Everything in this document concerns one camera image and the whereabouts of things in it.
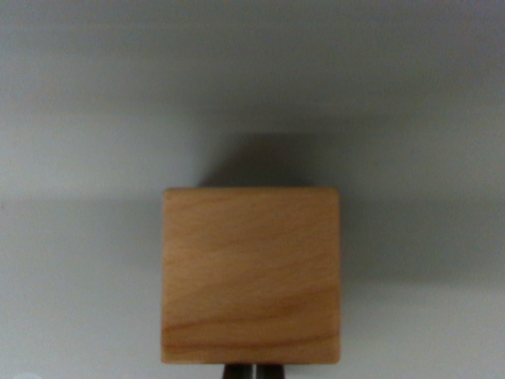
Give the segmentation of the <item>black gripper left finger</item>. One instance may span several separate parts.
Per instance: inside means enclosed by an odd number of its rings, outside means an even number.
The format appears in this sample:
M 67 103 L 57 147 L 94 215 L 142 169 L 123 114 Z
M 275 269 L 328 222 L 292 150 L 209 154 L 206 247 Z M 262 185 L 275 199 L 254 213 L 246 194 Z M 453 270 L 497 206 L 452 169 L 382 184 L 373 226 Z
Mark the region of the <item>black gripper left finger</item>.
M 226 364 L 223 368 L 222 379 L 251 379 L 252 366 L 249 364 Z

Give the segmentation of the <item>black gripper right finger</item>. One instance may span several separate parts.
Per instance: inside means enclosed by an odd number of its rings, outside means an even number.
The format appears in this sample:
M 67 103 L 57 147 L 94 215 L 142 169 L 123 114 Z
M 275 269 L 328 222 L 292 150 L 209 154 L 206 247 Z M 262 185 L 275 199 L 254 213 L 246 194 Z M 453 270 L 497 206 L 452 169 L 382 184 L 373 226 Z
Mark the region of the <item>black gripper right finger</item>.
M 256 366 L 256 379 L 285 379 L 284 365 L 259 364 Z

